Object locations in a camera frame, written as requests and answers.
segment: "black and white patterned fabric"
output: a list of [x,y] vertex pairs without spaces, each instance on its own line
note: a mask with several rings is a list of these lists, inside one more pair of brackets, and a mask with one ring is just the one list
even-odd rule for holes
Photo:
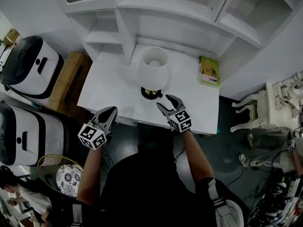
[[56,174],[60,191],[71,197],[77,197],[82,170],[77,165],[62,165]]

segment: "machine lid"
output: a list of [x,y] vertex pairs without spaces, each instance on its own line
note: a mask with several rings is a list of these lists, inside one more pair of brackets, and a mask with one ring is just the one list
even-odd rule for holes
[[7,104],[0,103],[0,161],[10,166],[16,160],[16,116]]
[[42,44],[43,39],[36,35],[20,40],[5,63],[0,82],[7,86],[22,82],[32,69]]

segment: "green book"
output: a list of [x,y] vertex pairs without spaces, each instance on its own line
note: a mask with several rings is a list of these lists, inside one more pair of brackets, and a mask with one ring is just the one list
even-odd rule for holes
[[200,56],[200,81],[201,84],[218,88],[220,85],[219,62]]

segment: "black and white appliance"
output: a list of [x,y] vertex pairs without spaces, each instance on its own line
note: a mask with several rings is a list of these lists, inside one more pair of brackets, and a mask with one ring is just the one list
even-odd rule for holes
[[47,106],[64,59],[41,37],[23,38],[10,53],[0,82],[38,105]]
[[51,115],[0,103],[0,161],[34,166],[48,154],[62,155],[64,127]]

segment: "lamp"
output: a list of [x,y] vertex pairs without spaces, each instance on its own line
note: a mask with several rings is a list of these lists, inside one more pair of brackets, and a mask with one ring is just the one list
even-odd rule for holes
[[147,48],[141,57],[138,70],[138,82],[141,93],[147,99],[156,99],[161,95],[169,80],[169,56],[160,47]]

